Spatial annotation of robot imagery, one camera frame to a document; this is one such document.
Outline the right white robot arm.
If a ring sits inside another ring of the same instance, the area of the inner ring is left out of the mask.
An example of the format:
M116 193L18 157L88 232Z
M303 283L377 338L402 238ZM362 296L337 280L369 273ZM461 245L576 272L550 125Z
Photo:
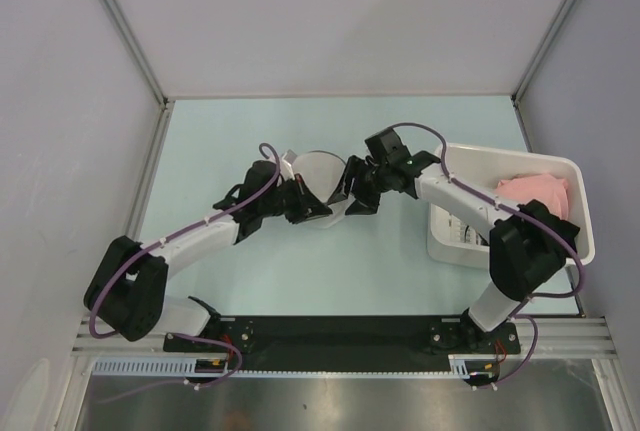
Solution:
M539 287L567 262L584 269L576 246L579 227L542 202L519 204L464 182L449 170L444 154L411 153L395 126L365 144L367 156L348 158L330 203L348 202L349 215L373 215L382 194L396 191L449 211L488 242L490 282L463 314L461 339L469 350L493 345L496 328L540 297Z

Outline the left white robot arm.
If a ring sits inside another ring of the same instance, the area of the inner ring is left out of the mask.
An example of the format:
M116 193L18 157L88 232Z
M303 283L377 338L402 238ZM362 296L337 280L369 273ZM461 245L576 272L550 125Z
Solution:
M152 332L185 334L197 349L221 338L213 310L203 301L167 295L178 272L258 231L270 217L291 224L330 217L329 199L344 170L342 159L324 152L252 164L243 182L215 204L215 212L147 244L127 236L111 242L84 304L89 331L97 339L120 335L130 342Z

